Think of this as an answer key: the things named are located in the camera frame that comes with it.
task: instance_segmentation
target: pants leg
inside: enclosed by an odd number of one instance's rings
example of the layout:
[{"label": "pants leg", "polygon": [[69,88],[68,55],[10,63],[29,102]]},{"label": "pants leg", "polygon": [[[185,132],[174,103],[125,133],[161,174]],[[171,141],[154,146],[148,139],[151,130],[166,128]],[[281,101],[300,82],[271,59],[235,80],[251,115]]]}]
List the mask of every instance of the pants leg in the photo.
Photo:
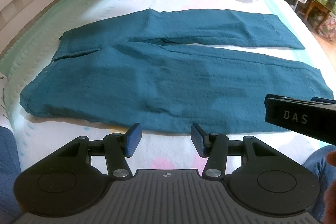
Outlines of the pants leg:
[{"label": "pants leg", "polygon": [[0,223],[8,224],[21,214],[13,193],[13,185],[21,173],[13,133],[0,127]]},{"label": "pants leg", "polygon": [[336,179],[336,167],[329,165],[326,162],[326,156],[329,152],[335,151],[336,146],[328,145],[320,148],[309,156],[303,164],[303,167],[310,170],[317,176],[320,181],[320,194],[310,211],[310,213],[318,220],[321,221],[324,212],[323,195],[329,185]]}]

